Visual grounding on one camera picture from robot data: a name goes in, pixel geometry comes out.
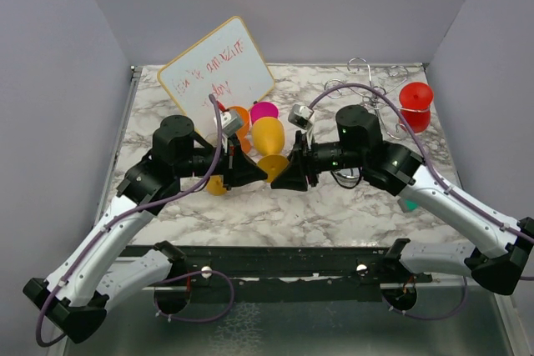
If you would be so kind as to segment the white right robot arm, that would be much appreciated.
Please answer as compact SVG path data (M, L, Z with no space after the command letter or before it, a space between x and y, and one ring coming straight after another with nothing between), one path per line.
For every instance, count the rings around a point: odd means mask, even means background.
M320 173L358 169L370 186L416 203L468 241L399 239L383 262L389 280L446 273L472 278L493 293L513 294L533 248L531 218L498 213L444 179L419 154L384 140L378 118L359 105L340 109L335 122L336 142L310 143L305 134L295 135L289 164L272 182L273 189L304 192L318 183Z

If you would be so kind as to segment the orange plastic wine glass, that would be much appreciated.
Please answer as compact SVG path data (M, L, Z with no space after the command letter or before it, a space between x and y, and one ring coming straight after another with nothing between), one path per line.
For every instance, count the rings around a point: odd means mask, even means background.
M249 153L251 150L251 143L246 137L249 132L249 111L240 106L231 106L228 108L228 110L234 110L237 112L243 122L242 127L237 131L237 137L243 152Z

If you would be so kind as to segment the magenta plastic wine glass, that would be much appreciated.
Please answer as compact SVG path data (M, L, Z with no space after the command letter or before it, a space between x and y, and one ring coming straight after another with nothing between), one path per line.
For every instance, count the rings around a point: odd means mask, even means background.
M278 118L279 109L271 102L257 102L250 109L249 116L254 125L261 118Z

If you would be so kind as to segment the red plastic wine glass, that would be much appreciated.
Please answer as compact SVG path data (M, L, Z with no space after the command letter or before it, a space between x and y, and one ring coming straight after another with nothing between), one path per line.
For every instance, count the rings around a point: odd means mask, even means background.
M433 97L434 93L426 83L408 83L401 89L401 113L415 133L424 132L430 125Z

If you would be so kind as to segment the yellow wine glass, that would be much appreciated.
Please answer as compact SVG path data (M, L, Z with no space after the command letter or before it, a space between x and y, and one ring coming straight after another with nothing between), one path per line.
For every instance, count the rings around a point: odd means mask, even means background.
M227 193L222 175L212 175L206 185L206 191L213 196L222 196Z
M289 165L281 152L285 146L285 129L279 119L259 118L251 129L253 145L261 158L257 165L267 174L265 182L272 183Z

